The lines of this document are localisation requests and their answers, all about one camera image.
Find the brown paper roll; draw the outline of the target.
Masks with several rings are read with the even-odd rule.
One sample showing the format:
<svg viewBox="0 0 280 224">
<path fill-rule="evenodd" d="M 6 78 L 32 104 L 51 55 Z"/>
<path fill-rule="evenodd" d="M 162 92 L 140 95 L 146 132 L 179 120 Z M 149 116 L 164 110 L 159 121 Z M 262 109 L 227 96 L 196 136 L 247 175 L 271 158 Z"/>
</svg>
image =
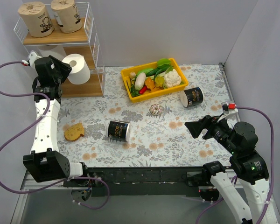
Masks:
<svg viewBox="0 0 280 224">
<path fill-rule="evenodd" d="M 51 9 L 63 33 L 73 33 L 82 28 L 82 21 L 74 0 L 53 0 Z"/>
<path fill-rule="evenodd" d="M 18 8 L 18 14 L 23 19 L 32 37 L 46 37 L 54 31 L 46 6 L 40 1 L 23 3 Z"/>
</svg>

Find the white toilet paper roll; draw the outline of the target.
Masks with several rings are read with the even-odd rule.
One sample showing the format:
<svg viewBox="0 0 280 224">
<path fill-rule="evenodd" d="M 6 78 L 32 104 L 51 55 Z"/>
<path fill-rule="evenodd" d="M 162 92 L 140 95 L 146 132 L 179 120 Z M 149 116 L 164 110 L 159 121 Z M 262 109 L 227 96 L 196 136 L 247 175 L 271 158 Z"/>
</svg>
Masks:
<svg viewBox="0 0 280 224">
<path fill-rule="evenodd" d="M 72 84 L 85 84 L 90 79 L 91 72 L 83 55 L 70 54 L 62 62 L 68 63 L 72 67 L 72 71 L 68 76 L 68 80 Z"/>
<path fill-rule="evenodd" d="M 62 61 L 67 55 L 61 45 L 44 45 L 38 47 L 42 56 L 53 56 Z"/>
</svg>

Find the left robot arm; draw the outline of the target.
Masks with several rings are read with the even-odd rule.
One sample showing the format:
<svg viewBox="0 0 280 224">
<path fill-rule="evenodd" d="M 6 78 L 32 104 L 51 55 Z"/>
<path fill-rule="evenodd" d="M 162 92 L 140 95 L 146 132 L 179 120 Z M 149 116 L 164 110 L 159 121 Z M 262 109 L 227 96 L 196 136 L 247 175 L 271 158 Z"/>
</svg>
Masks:
<svg viewBox="0 0 280 224">
<path fill-rule="evenodd" d="M 28 56 L 28 66 L 35 69 L 37 77 L 32 84 L 36 117 L 35 138 L 30 154 L 23 157 L 23 164 L 36 182 L 74 178 L 78 186 L 90 181 L 86 165 L 73 163 L 63 156 L 57 145 L 57 121 L 61 103 L 61 84 L 72 68 L 53 56 L 41 57 L 34 51 Z"/>
</svg>

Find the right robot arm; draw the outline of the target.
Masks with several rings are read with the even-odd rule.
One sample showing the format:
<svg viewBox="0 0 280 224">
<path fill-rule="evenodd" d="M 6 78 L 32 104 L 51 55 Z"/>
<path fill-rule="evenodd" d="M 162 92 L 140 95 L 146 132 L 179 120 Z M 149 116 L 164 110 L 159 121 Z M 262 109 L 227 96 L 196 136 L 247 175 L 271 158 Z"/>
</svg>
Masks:
<svg viewBox="0 0 280 224">
<path fill-rule="evenodd" d="M 186 122 L 185 126 L 193 138 L 198 138 L 203 129 L 203 139 L 214 138 L 230 154 L 231 168 L 241 183 L 246 199 L 237 192 L 228 180 L 223 165 L 210 162 L 203 165 L 202 181 L 213 185 L 225 200 L 238 224 L 276 224 L 274 207 L 270 203 L 269 172 L 266 162 L 256 151 L 258 137 L 255 128 L 247 122 L 237 122 L 229 128 L 227 120 L 209 115 L 198 121 Z"/>
</svg>

